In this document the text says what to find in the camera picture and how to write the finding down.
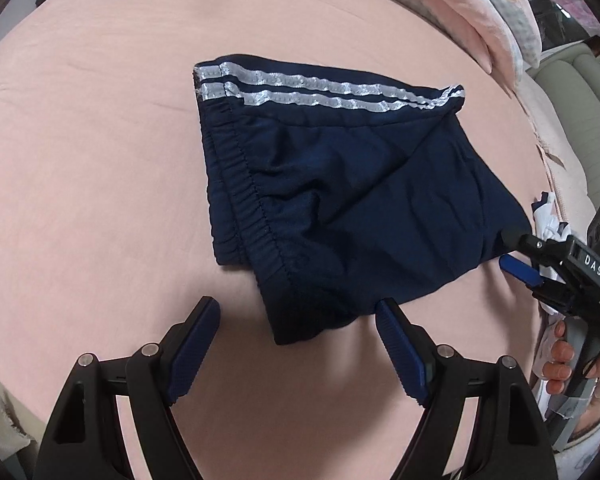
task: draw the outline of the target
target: bed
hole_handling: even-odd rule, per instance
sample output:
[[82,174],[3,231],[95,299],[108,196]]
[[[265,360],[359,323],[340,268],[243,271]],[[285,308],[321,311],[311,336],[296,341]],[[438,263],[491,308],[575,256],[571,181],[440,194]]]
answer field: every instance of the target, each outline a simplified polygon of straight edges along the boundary
[[[393,0],[47,0],[0,42],[0,382],[44,423],[80,354],[129,355],[213,296],[218,336],[173,409],[201,473],[390,478],[421,409],[373,320],[278,347],[251,271],[215,262],[191,70],[231,52],[460,83],[469,140],[530,221],[552,186],[528,110]],[[403,309],[437,343],[529,373],[538,304],[496,261]]]

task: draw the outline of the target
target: blue rubber pad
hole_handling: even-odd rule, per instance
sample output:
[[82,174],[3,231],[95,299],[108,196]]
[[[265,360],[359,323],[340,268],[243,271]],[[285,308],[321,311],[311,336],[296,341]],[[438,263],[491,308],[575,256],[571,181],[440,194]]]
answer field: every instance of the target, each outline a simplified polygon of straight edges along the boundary
[[217,301],[210,301],[173,359],[166,393],[170,404],[189,392],[219,326],[220,306]]
[[539,286],[544,282],[544,277],[537,270],[528,266],[525,262],[521,262],[519,259],[510,256],[510,254],[503,254],[500,257],[500,268],[527,286]]
[[376,328],[404,392],[423,404],[429,396],[424,363],[384,301],[376,305]]

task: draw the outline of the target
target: navy blue shorts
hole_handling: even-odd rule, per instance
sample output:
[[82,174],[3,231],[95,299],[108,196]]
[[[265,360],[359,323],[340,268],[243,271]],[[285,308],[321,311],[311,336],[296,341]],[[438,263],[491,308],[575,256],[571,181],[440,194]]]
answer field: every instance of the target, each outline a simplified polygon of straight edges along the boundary
[[475,153],[461,86],[225,56],[196,65],[214,253],[253,269],[279,344],[506,252],[520,204]]

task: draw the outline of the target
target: silver screw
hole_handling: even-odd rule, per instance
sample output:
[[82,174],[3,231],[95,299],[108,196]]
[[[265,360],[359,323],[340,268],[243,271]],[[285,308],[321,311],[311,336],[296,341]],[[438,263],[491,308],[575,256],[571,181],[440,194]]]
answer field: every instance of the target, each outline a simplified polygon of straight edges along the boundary
[[78,357],[78,364],[80,366],[89,366],[93,363],[93,354],[82,354]]
[[156,355],[160,347],[156,343],[147,343],[142,347],[142,355],[146,355],[147,357],[151,357],[152,355]]
[[510,355],[505,355],[502,358],[502,365],[505,368],[509,368],[511,370],[512,368],[515,368],[516,366],[518,366],[518,362]]
[[439,345],[438,346],[438,355],[440,357],[452,357],[453,354],[455,354],[456,351],[449,345]]

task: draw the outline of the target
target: reflective stripe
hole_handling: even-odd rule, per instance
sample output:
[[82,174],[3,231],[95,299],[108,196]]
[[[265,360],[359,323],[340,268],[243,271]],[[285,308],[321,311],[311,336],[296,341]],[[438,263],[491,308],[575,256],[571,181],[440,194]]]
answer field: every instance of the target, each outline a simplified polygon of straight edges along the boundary
[[441,96],[435,99],[427,99],[426,97],[409,92],[404,88],[382,85],[380,83],[373,85],[357,85],[353,83],[338,83],[329,81],[328,79],[320,79],[318,77],[286,75],[279,72],[263,72],[262,70],[248,70],[231,61],[225,61],[219,65],[196,66],[194,67],[194,71],[200,81],[231,75],[236,77],[241,83],[254,86],[287,86],[289,88],[304,88],[306,90],[318,90],[321,92],[331,92],[332,94],[355,96],[383,95],[385,97],[402,99],[403,101],[412,101],[423,105],[434,104],[436,106],[438,106],[437,101],[442,98]]
[[272,101],[283,105],[304,105],[304,106],[328,106],[329,108],[346,108],[347,110],[368,110],[369,112],[388,112],[399,110],[405,106],[433,110],[433,108],[444,106],[449,99],[453,97],[464,97],[464,90],[459,89],[452,93],[456,87],[449,87],[442,92],[439,98],[430,100],[428,104],[418,104],[408,101],[380,101],[370,102],[359,99],[343,99],[341,97],[327,97],[322,94],[302,94],[300,92],[271,92],[262,90],[260,92],[242,92],[234,83],[227,81],[225,83],[203,83],[197,92],[203,101],[209,99],[218,99],[222,97],[238,97],[244,99],[247,106],[260,106],[263,103]]

